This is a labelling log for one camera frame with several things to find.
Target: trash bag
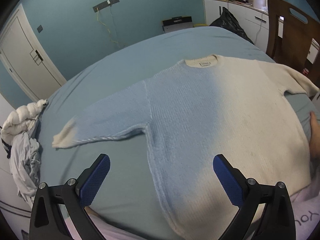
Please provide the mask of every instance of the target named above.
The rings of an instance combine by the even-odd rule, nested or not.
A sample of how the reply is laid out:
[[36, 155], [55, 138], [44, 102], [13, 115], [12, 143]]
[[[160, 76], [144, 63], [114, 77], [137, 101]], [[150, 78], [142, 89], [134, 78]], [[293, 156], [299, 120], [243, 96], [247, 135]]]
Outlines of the trash bag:
[[218, 19], [216, 19], [213, 23], [211, 23], [210, 26], [224, 28], [254, 44], [252, 40], [249, 39], [247, 34], [245, 34], [244, 29], [240, 27], [238, 20], [233, 16], [233, 14], [230, 13], [229, 10], [225, 7], [223, 7], [222, 10], [223, 12], [221, 16]]

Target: power outlet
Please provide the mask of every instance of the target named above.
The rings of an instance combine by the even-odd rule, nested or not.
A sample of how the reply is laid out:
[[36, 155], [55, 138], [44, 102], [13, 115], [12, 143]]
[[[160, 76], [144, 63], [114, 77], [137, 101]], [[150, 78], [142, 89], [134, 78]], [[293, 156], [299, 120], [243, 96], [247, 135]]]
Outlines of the power outlet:
[[117, 2], [120, 2], [120, 1], [119, 0], [106, 0], [106, 1], [104, 1], [102, 3], [97, 4], [96, 6], [93, 6], [92, 8], [93, 8], [94, 12], [97, 12], [98, 10], [100, 11], [103, 8], [108, 7], [110, 5], [113, 5], [113, 4], [117, 3]]

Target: knit sweater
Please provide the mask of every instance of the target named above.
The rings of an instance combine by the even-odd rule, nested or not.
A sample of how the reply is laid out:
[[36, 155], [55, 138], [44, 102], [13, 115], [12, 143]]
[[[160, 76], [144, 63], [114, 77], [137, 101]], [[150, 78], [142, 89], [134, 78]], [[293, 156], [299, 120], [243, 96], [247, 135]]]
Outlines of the knit sweater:
[[213, 157], [223, 154], [261, 184], [283, 181], [290, 195], [307, 186], [308, 142], [284, 92], [317, 90], [284, 65], [218, 55], [182, 60], [87, 107], [52, 146], [145, 133], [168, 223], [185, 239], [218, 239], [237, 207], [213, 172]]

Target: hand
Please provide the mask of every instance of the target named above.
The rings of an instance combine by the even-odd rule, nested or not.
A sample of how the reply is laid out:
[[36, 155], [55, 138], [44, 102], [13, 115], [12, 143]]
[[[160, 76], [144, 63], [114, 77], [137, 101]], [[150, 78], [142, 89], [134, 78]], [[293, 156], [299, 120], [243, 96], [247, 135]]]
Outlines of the hand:
[[320, 125], [313, 111], [310, 112], [311, 140], [309, 142], [311, 158], [320, 158]]

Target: brown chair back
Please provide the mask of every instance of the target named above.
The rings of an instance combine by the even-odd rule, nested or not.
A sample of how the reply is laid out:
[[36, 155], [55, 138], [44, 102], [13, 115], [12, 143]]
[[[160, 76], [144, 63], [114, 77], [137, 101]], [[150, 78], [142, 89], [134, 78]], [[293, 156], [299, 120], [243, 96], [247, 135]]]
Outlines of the brown chair back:
[[[303, 15], [307, 22], [303, 22], [293, 15], [290, 9]], [[320, 44], [320, 23], [299, 8], [283, 0], [268, 0], [268, 13], [269, 39], [266, 54], [275, 62], [302, 72], [312, 39]], [[284, 17], [282, 38], [278, 36], [280, 16]], [[308, 78], [312, 82], [316, 82], [319, 76], [320, 56], [318, 53]]]

